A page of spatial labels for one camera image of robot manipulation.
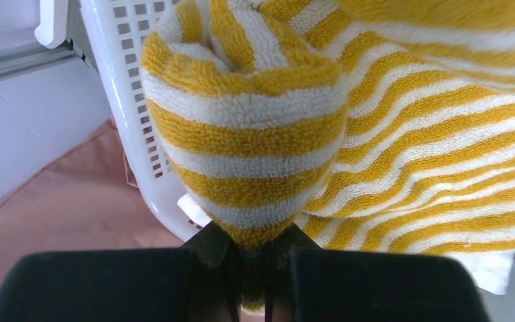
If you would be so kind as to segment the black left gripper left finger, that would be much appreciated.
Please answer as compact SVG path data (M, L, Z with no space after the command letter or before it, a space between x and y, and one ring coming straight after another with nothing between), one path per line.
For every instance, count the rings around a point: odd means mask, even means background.
M186 241L189 251L187 321L239 321L237 246L211 222Z

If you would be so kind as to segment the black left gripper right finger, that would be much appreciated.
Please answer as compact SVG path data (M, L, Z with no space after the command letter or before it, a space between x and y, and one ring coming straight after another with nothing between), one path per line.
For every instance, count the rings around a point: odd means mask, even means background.
M291 254L320 247L292 224L265 248L265 321L292 321L294 300Z

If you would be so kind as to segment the yellow white striped garment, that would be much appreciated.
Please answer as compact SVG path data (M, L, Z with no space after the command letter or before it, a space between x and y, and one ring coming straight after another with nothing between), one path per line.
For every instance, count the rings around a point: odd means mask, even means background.
M180 1L141 53L171 167L245 250L515 252L515 1Z

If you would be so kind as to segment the white perforated plastic basket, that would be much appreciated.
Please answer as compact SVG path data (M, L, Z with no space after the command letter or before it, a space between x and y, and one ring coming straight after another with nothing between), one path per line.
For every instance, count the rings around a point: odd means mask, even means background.
M80 12L131 176L157 220L186 241L200 226L177 205L186 190L160 145L139 67L146 36L174 5L175 1L81 1Z

